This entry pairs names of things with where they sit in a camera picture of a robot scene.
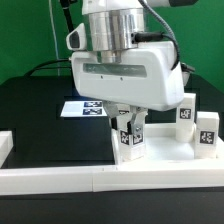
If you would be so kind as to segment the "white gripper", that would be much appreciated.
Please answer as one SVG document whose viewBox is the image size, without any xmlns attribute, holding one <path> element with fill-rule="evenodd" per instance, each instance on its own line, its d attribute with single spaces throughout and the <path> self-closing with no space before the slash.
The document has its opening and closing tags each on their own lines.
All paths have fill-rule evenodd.
<svg viewBox="0 0 224 224">
<path fill-rule="evenodd" d="M 134 49 L 121 52 L 121 62 L 105 64 L 88 52 L 84 26 L 79 25 L 66 37 L 74 83 L 78 93 L 104 101 L 103 108 L 112 129 L 118 129 L 118 104 L 131 107 L 128 133 L 144 132 L 148 109 L 166 111 L 184 99 L 181 63 L 171 41 L 140 42 Z"/>
</svg>

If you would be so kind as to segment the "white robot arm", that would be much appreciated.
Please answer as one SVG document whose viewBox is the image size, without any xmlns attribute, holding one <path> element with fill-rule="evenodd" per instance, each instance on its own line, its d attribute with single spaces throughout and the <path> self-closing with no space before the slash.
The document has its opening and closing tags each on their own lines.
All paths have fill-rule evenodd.
<svg viewBox="0 0 224 224">
<path fill-rule="evenodd" d="M 83 0 L 83 22 L 66 38 L 78 93 L 102 100 L 116 127 L 131 134 L 143 131 L 149 109 L 179 106 L 194 69 L 180 62 L 175 35 L 154 9 L 197 1 Z"/>
</svg>

